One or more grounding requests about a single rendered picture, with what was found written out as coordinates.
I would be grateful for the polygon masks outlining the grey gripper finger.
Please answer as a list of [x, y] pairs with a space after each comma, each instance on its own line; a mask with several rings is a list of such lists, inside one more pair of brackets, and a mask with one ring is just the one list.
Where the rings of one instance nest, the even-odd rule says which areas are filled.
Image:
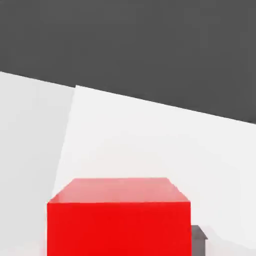
[[253, 256], [253, 250], [220, 238], [210, 226], [191, 226], [192, 256]]

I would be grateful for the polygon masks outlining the small red cube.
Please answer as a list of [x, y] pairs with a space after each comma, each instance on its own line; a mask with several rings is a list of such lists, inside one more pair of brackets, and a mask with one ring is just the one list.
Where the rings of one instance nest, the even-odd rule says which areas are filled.
[[167, 178], [75, 178], [47, 203], [47, 256], [192, 256], [191, 203]]

